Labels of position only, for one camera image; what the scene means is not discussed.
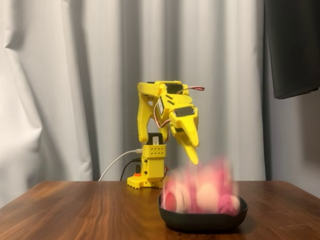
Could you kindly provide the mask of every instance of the black cable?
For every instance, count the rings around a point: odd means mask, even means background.
[[[164,175],[163,175],[163,178],[160,181],[162,182],[165,179],[166,176],[167,176],[167,165],[164,165]]]
[[[141,157],[137,157],[137,158],[135,158],[135,159],[132,159],[130,162],[128,162],[128,163],[124,166],[124,168],[123,168],[123,170],[122,170],[121,177],[120,177],[120,181],[122,181],[122,177],[124,176],[125,170],[126,170],[126,168],[129,166],[129,164],[138,163],[138,162],[141,162]]]

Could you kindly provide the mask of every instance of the pink ball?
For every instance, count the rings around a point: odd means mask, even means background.
[[[211,213],[235,216],[240,202],[230,168],[224,158],[199,167],[173,172],[162,190],[162,208],[178,213]]]

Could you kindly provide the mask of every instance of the white cable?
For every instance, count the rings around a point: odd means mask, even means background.
[[[131,151],[127,151],[123,154],[121,154],[120,156],[118,156],[102,173],[101,177],[99,178],[98,182],[100,182],[102,180],[102,178],[104,177],[104,175],[106,174],[106,172],[112,167],[113,164],[115,164],[116,161],[118,161],[120,158],[122,158],[123,156],[130,154],[130,153],[136,153],[136,154],[141,154],[142,153],[142,149],[138,148],[136,150],[131,150]]]

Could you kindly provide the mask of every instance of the yellow plastic part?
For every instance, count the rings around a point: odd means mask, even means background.
[[[162,188],[165,173],[166,145],[144,145],[141,157],[141,176],[131,176],[127,184],[135,189],[143,187]]]

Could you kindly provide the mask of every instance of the wire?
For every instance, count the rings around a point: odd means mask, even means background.
[[[180,94],[181,92],[183,92],[184,90],[188,90],[188,89],[193,89],[193,90],[198,90],[198,91],[204,91],[205,87],[203,86],[188,86],[187,88],[181,89],[179,91],[176,92],[176,94]]]
[[[161,182],[165,179],[165,177],[167,176],[167,171],[168,171],[168,167],[166,164],[164,164],[164,175],[163,178],[160,180]]]
[[[99,178],[98,182],[100,182],[102,180],[102,178],[104,177],[104,175],[106,174],[106,172],[112,167],[113,164],[116,163],[116,161],[118,161],[120,158],[122,158],[123,156],[130,154],[130,153],[136,153],[136,154],[141,154],[142,153],[142,149],[138,148],[136,150],[131,150],[131,151],[127,151],[123,154],[121,154],[120,156],[118,156],[102,173],[101,177]]]
[[[124,168],[123,168],[123,170],[122,170],[121,177],[120,177],[120,181],[122,181],[122,177],[124,176],[125,170],[126,170],[126,168],[129,166],[129,164],[137,163],[137,162],[141,162],[141,157],[137,157],[137,158],[135,158],[135,159],[132,159],[130,162],[128,162],[128,163],[124,166]]]
[[[158,103],[156,103],[156,104],[154,105],[154,108],[153,108],[153,116],[154,116],[155,124],[157,125],[158,128],[161,129],[161,128],[163,128],[167,123],[170,122],[170,119],[165,120],[165,121],[160,125],[159,122],[158,122],[158,119],[157,119],[157,115],[156,115],[156,108],[157,108],[157,106],[158,106]]]

